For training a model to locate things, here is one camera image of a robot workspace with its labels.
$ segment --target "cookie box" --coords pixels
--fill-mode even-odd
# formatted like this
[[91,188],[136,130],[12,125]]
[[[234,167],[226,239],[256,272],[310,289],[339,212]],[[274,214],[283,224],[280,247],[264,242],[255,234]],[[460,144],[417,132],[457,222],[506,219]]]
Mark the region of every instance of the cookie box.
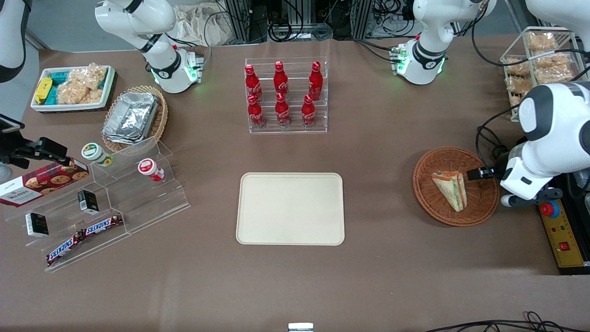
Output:
[[69,166],[52,162],[0,185],[0,203],[19,207],[88,175],[88,167],[72,157]]
[[[116,76],[115,70],[111,66],[103,66],[107,67],[107,74],[104,80],[104,87],[103,87],[103,94],[100,96],[100,101],[98,103],[89,103],[89,104],[72,104],[72,105],[39,105],[35,98],[31,98],[31,108],[36,110],[39,113],[71,113],[71,112],[88,112],[91,110],[100,110],[107,105],[109,101],[109,96],[111,91],[113,90],[113,82]],[[65,71],[70,71],[72,69],[80,69],[86,68],[86,66],[81,67],[62,67],[62,68],[46,68],[41,72],[41,77],[39,77],[39,81],[37,85],[41,83],[41,80],[45,77],[50,77],[53,73],[62,73]]]

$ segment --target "aluminum foil container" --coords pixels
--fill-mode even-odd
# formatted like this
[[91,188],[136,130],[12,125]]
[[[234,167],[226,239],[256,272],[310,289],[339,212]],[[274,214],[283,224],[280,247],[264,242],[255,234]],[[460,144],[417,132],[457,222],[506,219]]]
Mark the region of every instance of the aluminum foil container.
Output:
[[151,93],[124,93],[104,124],[102,134],[112,142],[139,142],[149,133],[157,108],[158,97]]

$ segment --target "coca-cola bottle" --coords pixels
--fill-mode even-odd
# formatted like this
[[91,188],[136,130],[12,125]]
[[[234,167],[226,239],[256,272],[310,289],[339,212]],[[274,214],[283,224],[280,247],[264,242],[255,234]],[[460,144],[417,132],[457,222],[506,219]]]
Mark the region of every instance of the coca-cola bottle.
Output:
[[260,101],[262,99],[262,87],[260,87],[260,79],[254,73],[254,67],[251,64],[247,64],[245,67],[246,71],[246,88],[248,94],[254,94]]
[[291,124],[291,116],[289,115],[289,105],[285,102],[283,93],[277,93],[277,104],[274,106],[274,110],[277,112],[278,125],[281,128],[288,127]]
[[266,122],[262,115],[262,108],[258,104],[258,98],[254,94],[248,96],[248,115],[250,116],[250,123],[254,129],[264,128]]
[[309,76],[309,94],[313,100],[320,100],[323,84],[324,78],[320,73],[320,62],[314,61],[312,64],[312,73]]
[[277,61],[274,63],[274,89],[277,93],[283,93],[285,100],[289,99],[289,78],[283,71],[283,62]]
[[303,107],[301,108],[303,127],[312,128],[316,124],[316,107],[313,105],[311,95],[305,95]]

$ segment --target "small pill bottle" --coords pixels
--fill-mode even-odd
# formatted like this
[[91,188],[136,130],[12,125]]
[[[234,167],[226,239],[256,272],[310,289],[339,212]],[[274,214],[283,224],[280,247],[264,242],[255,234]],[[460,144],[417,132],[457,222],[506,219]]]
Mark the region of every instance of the small pill bottle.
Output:
[[140,161],[137,165],[137,170],[141,174],[150,177],[153,181],[158,182],[164,179],[164,170],[161,169],[153,159],[145,158]]
[[113,163],[113,156],[105,152],[96,143],[88,143],[82,148],[82,157],[93,161],[98,166],[108,167]]

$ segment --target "white bottle with green lid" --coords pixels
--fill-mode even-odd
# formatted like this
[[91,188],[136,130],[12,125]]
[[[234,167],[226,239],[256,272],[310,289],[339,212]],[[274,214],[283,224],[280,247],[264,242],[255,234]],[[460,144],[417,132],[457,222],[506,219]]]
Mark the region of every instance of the white bottle with green lid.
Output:
[[82,148],[82,157],[95,162],[98,166],[107,167],[113,163],[113,156],[106,153],[96,143],[88,143]]

